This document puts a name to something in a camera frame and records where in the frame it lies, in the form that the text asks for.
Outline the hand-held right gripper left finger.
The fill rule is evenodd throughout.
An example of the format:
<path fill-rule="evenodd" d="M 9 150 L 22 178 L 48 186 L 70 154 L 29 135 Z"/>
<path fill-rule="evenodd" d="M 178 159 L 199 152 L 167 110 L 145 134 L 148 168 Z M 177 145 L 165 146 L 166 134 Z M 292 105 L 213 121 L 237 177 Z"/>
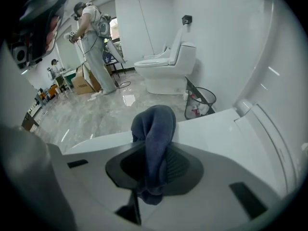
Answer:
<path fill-rule="evenodd" d="M 132 191 L 118 188 L 105 172 L 110 151 L 63 155 L 48 145 L 54 173 L 75 218 L 77 231 L 141 231 L 116 211 L 129 204 Z"/>

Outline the person's left hand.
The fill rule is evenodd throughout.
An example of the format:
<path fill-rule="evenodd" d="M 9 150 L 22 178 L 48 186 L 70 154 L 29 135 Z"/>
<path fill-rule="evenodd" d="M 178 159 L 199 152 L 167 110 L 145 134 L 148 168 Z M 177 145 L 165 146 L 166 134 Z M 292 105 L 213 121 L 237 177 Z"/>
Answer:
<path fill-rule="evenodd" d="M 46 51 L 51 51 L 53 49 L 55 38 L 57 35 L 57 30 L 58 30 L 60 23 L 61 23 L 61 19 L 59 16 L 54 16 L 51 19 L 50 29 L 46 37 L 46 46 L 45 46 Z"/>

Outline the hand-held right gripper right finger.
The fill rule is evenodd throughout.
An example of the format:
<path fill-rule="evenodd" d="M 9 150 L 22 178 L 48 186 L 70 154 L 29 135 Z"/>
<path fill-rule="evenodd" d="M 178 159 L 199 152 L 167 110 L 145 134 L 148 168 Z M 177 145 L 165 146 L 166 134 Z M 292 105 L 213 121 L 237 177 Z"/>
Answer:
<path fill-rule="evenodd" d="M 139 200 L 142 227 L 154 231 L 224 231 L 250 220 L 229 185 L 243 182 L 267 208 L 280 196 L 263 180 L 219 154 L 174 143 L 204 167 L 200 182 L 187 194 L 165 196 L 158 205 Z"/>

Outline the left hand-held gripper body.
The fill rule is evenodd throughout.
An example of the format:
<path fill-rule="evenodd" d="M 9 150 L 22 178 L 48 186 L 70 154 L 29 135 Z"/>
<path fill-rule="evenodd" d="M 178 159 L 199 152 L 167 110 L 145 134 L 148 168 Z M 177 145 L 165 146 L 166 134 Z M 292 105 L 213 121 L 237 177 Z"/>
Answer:
<path fill-rule="evenodd" d="M 51 51 L 45 50 L 51 19 L 59 16 L 62 23 L 67 2 L 28 0 L 22 7 L 18 23 L 9 30 L 6 37 L 9 51 L 19 69 L 38 64 L 53 51 L 54 47 Z"/>

